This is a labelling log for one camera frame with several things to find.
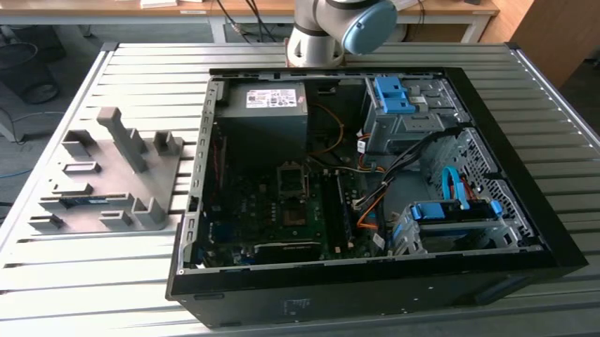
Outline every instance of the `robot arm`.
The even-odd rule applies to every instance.
[[[373,52],[394,31],[389,0],[297,0],[287,60],[295,67],[334,67],[343,50]]]

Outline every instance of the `blue connector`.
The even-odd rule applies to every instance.
[[[496,215],[498,217],[501,217],[504,211],[502,211],[502,204],[500,203],[500,201],[498,200],[492,200],[489,202],[489,206],[492,207],[492,210],[494,211]]]
[[[444,170],[441,171],[441,193],[444,194],[444,199],[446,200],[452,199],[450,188],[448,186],[449,179],[452,179],[452,184],[454,186],[454,199],[458,199],[462,209],[469,209],[470,205],[466,200],[465,184],[460,181],[457,168],[450,165],[444,167]]]

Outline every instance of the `gray floor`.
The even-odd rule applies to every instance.
[[[256,32],[255,27],[244,26],[250,32]],[[287,37],[290,27],[272,28],[272,34],[278,40]],[[67,58],[49,65],[52,74],[59,82],[61,92],[53,101],[43,105],[25,105],[11,91],[0,84],[0,107],[13,118],[33,112],[63,112],[68,108],[71,99],[77,92],[80,82],[93,62],[103,41],[119,41],[121,43],[187,43],[212,42],[208,25],[95,25],[92,26],[92,38],[83,38],[75,26],[57,26],[59,36],[67,50]],[[242,38],[228,30],[230,41],[242,42]],[[258,34],[248,38],[255,41]],[[589,64],[582,64],[573,77],[561,88],[561,92],[580,114],[591,123],[595,130],[600,130],[600,70],[592,69]],[[44,150],[53,129],[60,121],[56,114],[43,115],[24,119],[16,126],[27,134],[27,142],[23,145],[9,143],[0,137],[0,176],[31,169]],[[13,201],[17,197],[27,174],[0,179],[0,201]],[[1,217],[8,212],[0,209]]]

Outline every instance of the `aluminum table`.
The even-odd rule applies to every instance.
[[[211,67],[282,67],[280,44],[121,44],[103,51],[0,227],[0,334],[188,336],[597,336],[600,334],[600,142],[518,49],[394,44],[349,66],[462,67],[570,232],[589,266],[480,308],[210,331],[164,299],[174,230],[40,235],[24,209],[69,128],[119,106],[125,127],[186,141],[171,214],[186,206]]]

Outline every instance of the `slotted metal table surface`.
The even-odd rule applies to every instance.
[[[349,66],[462,67],[554,207],[589,266],[481,308],[210,331],[164,299],[174,229],[39,235],[23,210],[69,128],[101,106],[124,125],[183,137],[171,213],[186,205],[211,67],[282,67],[279,44],[121,44],[103,51],[0,227],[0,335],[286,334],[323,336],[572,336],[600,334],[599,139],[522,53],[505,45],[397,44],[347,56]]]

